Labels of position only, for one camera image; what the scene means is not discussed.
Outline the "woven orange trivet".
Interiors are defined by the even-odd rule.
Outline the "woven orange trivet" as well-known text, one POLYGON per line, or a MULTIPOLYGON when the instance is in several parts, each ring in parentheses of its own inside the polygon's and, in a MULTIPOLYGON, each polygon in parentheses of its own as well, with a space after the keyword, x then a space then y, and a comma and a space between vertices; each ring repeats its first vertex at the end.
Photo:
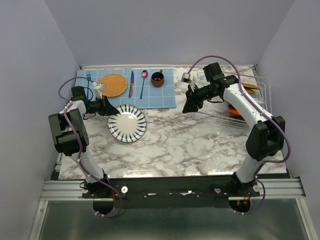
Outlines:
POLYGON ((127 88, 126 78, 118 73, 107 74, 103 76, 98 83, 106 86, 102 91, 102 95, 108 98, 121 95, 127 88))

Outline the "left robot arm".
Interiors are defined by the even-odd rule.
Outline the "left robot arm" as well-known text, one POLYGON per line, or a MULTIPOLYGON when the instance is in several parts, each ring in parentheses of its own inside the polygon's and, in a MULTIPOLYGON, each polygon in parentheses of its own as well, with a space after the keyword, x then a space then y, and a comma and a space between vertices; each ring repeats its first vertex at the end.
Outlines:
POLYGON ((48 117, 55 149, 72 159, 85 176, 84 189, 101 198, 115 194, 105 171, 94 160, 89 150, 89 135, 83 116, 98 114, 102 117, 115 116, 120 112, 112 106, 107 97, 87 99, 85 88, 71 88, 72 97, 64 109, 48 117))

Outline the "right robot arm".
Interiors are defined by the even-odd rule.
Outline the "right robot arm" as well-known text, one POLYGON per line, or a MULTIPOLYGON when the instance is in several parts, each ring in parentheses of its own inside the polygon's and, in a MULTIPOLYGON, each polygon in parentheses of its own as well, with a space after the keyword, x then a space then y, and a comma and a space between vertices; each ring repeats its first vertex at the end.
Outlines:
POLYGON ((262 108, 245 90, 239 74, 224 75, 217 62, 205 66, 203 71, 209 83, 203 87, 195 84, 189 72, 182 74, 182 82, 188 83, 182 112, 198 112, 204 101, 220 97, 231 104, 246 121, 251 129, 245 143, 247 156, 239 169, 232 174, 230 183, 230 191, 241 196, 255 182, 262 166, 270 162, 270 157, 283 148, 285 120, 262 108))

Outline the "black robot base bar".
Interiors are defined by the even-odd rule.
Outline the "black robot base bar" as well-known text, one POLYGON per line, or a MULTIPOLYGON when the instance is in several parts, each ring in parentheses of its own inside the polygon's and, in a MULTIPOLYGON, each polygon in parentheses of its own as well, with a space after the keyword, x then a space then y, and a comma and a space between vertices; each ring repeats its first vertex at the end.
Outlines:
POLYGON ((87 186, 84 199, 117 200, 124 209, 228 208, 230 201, 260 196, 257 182, 238 183, 233 175, 111 178, 111 187, 87 186))

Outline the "brown ceramic mug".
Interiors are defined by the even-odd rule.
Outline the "brown ceramic mug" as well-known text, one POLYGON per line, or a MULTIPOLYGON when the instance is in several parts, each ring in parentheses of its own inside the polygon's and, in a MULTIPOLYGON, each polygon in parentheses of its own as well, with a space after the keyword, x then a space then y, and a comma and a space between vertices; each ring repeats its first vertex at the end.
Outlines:
POLYGON ((151 84, 156 87, 156 88, 160 88, 164 85, 165 82, 165 77, 163 75, 163 70, 160 69, 157 72, 154 72, 151 75, 151 84))

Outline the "yellow plate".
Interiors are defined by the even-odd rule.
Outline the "yellow plate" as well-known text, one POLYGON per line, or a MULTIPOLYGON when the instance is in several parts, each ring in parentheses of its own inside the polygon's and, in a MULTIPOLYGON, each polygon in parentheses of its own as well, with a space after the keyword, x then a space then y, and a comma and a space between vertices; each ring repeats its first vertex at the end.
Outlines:
POLYGON ((243 83, 242 84, 246 89, 252 89, 252 90, 259 90, 259 87, 253 84, 249 83, 243 83))

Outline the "blue fork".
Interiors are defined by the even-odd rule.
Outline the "blue fork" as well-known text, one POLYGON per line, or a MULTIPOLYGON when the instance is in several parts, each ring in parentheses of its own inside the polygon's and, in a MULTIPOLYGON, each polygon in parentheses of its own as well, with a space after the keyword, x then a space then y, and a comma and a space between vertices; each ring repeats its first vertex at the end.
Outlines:
MULTIPOLYGON (((87 77, 88 79, 91 79, 91 73, 88 72, 88 73, 86 74, 86 77, 87 77)), ((87 96, 86 96, 86 99, 87 99, 87 100, 89 100, 90 92, 91 92, 91 90, 90 90, 90 81, 88 80, 88 81, 87 81, 87 96)))

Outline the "aluminium frame rail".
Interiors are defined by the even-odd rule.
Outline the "aluminium frame rail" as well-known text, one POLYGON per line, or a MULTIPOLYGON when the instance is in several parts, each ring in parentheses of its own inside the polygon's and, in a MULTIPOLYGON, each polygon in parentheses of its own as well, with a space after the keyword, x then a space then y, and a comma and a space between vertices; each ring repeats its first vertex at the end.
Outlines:
MULTIPOLYGON (((259 193, 251 194, 252 200, 261 199, 265 190, 265 199, 302 199, 306 197, 302 182, 298 178, 261 179, 258 183, 259 193)), ((90 194, 80 187, 80 180, 49 180, 42 187, 42 201, 98 201, 111 200, 112 197, 101 197, 90 194)))

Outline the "orange plate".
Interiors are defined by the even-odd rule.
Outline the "orange plate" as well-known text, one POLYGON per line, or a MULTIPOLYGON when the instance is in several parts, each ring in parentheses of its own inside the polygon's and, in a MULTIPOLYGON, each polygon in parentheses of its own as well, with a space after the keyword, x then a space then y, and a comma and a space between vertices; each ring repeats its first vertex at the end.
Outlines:
POLYGON ((241 114, 236 109, 229 108, 227 111, 232 115, 241 116, 241 114))

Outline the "iridescent spoon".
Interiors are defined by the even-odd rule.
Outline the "iridescent spoon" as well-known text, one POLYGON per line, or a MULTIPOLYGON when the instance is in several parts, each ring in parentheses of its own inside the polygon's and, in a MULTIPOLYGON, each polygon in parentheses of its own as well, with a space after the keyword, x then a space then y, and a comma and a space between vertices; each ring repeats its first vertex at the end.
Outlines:
POLYGON ((144 91, 144 85, 145 85, 145 80, 148 78, 148 71, 147 70, 143 70, 141 72, 141 77, 142 77, 142 86, 141 86, 141 91, 140 91, 140 96, 139 99, 141 100, 143 98, 143 91, 144 91))

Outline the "blue grid placemat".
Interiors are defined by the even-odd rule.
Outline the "blue grid placemat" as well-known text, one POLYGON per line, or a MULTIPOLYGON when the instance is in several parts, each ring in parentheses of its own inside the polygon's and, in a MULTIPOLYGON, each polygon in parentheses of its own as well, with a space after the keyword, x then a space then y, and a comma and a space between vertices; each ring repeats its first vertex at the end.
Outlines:
MULTIPOLYGON (((91 73, 91 79, 98 82, 103 76, 108 74, 120 74, 123 75, 127 81, 126 90, 119 96, 109 97, 109 102, 114 106, 120 106, 124 104, 133 105, 139 109, 163 109, 163 108, 175 108, 175 81, 174 70, 172 68, 164 68, 164 84, 162 87, 154 87, 151 83, 151 76, 153 73, 158 72, 159 68, 148 68, 148 78, 145 79, 143 96, 140 99, 140 93, 142 89, 142 68, 120 68, 120 69, 82 69, 77 71, 77 76, 81 77, 75 82, 76 86, 85 87, 85 95, 87 96, 87 83, 84 79, 87 73, 91 73), (134 72, 134 86, 132 97, 129 98, 131 71, 134 72)), ((89 89, 91 90, 89 99, 94 100, 96 95, 93 93, 93 86, 89 83, 89 89)))

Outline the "iridescent knife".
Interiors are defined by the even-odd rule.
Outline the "iridescent knife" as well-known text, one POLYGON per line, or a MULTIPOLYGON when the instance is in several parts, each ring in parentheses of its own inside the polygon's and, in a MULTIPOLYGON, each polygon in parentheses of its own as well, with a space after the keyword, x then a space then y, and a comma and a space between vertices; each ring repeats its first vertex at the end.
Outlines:
POLYGON ((135 83, 135 74, 134 71, 131 71, 131 76, 130 76, 130 87, 129 87, 129 94, 128 98, 130 99, 133 95, 133 88, 134 88, 134 83, 135 83))

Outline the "blue striped white plate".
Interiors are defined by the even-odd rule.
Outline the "blue striped white plate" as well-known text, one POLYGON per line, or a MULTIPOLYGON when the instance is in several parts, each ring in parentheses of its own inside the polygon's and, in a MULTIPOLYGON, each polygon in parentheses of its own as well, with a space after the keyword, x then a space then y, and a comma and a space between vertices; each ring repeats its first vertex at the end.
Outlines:
POLYGON ((133 143, 141 139, 147 129, 144 113, 130 104, 119 105, 116 109, 119 114, 111 115, 107 120, 111 135, 123 143, 133 143))

